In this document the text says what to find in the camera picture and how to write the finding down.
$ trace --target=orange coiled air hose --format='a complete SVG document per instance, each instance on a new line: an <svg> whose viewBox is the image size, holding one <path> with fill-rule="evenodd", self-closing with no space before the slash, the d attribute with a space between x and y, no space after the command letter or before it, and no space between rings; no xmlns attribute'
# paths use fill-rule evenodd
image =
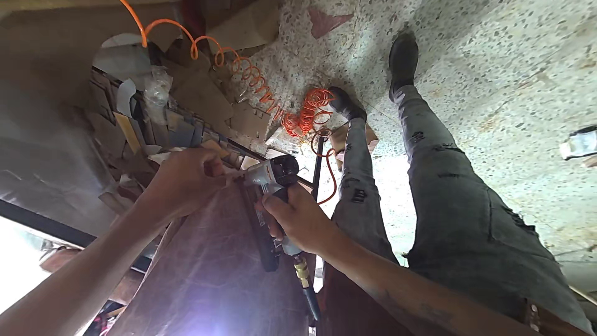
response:
<svg viewBox="0 0 597 336"><path fill-rule="evenodd" d="M197 38L193 38L193 35L191 35L190 32L185 27L183 27L183 25L174 20L158 19L144 28L141 24L141 20L139 20L139 16L137 15L137 13L135 13L131 5L126 0L120 0L120 2L127 8L128 12L131 14L133 19L137 23L137 27L139 27L139 32L141 34L141 43L145 48L147 48L147 35L149 34L149 32L155 26L160 25L161 23L170 23L179 27L192 41L192 44L190 46L191 59L196 60L199 57L199 49L197 48L197 43L203 39L208 39L216 44L218 51L214 56L214 64L218 67L224 65L224 53L227 51L231 51L235 56L234 61L232 61L232 66L230 67L232 73L238 74L240 72L242 80L249 80L247 84L249 85L249 87L255 88L255 94L259 94L260 92L262 92L262 96L261 98L259 98L259 102L265 104L270 103L269 107L266 110L266 113L271 114L274 110L276 110L274 120L282 118L282 125L284 126L286 132L290 136L294 138L305 136L309 131L313 129L314 124L321 125L326 123L330 119L332 112L325 111L322 109L322 107L328 105L328 103L334 99L333 94L328 90L325 90L323 88L314 88L309 90L303 102L303 108L298 115L285 113L282 107L280 107L279 104L276 104L276 100L273 98L271 89L269 86L267 86L267 81L265 80L265 77L261 74L261 70L258 67L254 66L251 60L249 60L246 57L239 56L236 50L230 47L222 47L218 43L218 41L216 41L213 37L203 35ZM247 63L248 66L241 70L241 63L243 63L243 61ZM315 118L324 114L328 115L328 119L326 121L322 123L315 121ZM295 129L297 127L300 129L301 134L295 132ZM323 204L329 201L332 197L334 197L337 191L336 179L334 178L334 173L332 172L332 168L330 166L330 156L335 153L335 150L334 148L331 148L325 155L318 154L313 148L313 141L315 140L315 137L317 135L329 137L331 135L331 130L327 127L323 127L322 129L316 131L315 135L311 139L311 150L317 156L326 158L328 168L330 170L330 175L332 177L332 181L334 182L334 192L324 201L317 203Z"/></svg>

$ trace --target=terrazzo floor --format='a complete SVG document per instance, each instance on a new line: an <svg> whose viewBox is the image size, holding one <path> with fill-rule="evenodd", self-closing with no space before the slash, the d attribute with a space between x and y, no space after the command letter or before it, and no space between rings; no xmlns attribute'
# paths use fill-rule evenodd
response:
<svg viewBox="0 0 597 336"><path fill-rule="evenodd" d="M309 9L353 16L316 39ZM387 98L387 57L408 26L420 49L415 85L477 174L536 225L565 273L577 270L571 282L597 291L589 281L597 279L597 171L564 161L558 149L569 133L597 122L596 14L589 0L286 0L279 38L251 59L290 111L313 86L338 85L360 100L380 139L374 177L400 255L412 246L416 215L398 111ZM329 126L341 123L334 117ZM307 145L281 136L273 146L297 151L312 177ZM332 190L328 175L324 164L320 199ZM327 214L336 201L323 206Z"/></svg>

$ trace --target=black boot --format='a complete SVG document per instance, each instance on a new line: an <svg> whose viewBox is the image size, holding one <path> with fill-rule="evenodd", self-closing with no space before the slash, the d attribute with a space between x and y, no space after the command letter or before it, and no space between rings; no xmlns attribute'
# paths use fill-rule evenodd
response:
<svg viewBox="0 0 597 336"><path fill-rule="evenodd" d="M367 121L367 113L350 99L346 91L335 86L331 86L328 91L334 95L334 100L330 101L330 106L334 112L339 113L348 121L354 118L362 118Z"/></svg>
<svg viewBox="0 0 597 336"><path fill-rule="evenodd" d="M414 34L410 31L401 33L392 44L388 63L392 74L390 100L394 101L397 89L405 85L414 85L414 72L417 69L418 46Z"/></svg>

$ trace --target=person's leg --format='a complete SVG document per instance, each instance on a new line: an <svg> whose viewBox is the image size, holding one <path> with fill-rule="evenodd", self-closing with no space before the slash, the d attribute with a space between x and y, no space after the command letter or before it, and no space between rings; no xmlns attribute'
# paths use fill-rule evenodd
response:
<svg viewBox="0 0 597 336"><path fill-rule="evenodd" d="M417 212L409 267L512 318L522 319L529 299L590 331L534 227L475 174L413 86L417 58L414 37L401 35L390 52L390 99L398 106Z"/></svg>
<svg viewBox="0 0 597 336"><path fill-rule="evenodd" d="M331 87L330 91L336 97L331 107L349 120L342 179L338 187L340 200L332 220L361 246L398 263L381 218L379 192L365 139L367 115L344 90Z"/></svg>

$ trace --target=human hand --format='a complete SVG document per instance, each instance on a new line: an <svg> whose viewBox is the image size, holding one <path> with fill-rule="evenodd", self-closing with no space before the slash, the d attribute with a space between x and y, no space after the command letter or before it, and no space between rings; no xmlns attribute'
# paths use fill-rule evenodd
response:
<svg viewBox="0 0 597 336"><path fill-rule="evenodd" d="M288 188L288 203L275 196L264 196L263 207L280 223L286 235L301 250L321 254L334 235L340 232L313 197L301 185ZM272 236L281 238L279 228L270 227Z"/></svg>
<svg viewBox="0 0 597 336"><path fill-rule="evenodd" d="M164 220L190 215L226 187L228 177L218 154L205 148L173 152L165 160L136 206Z"/></svg>

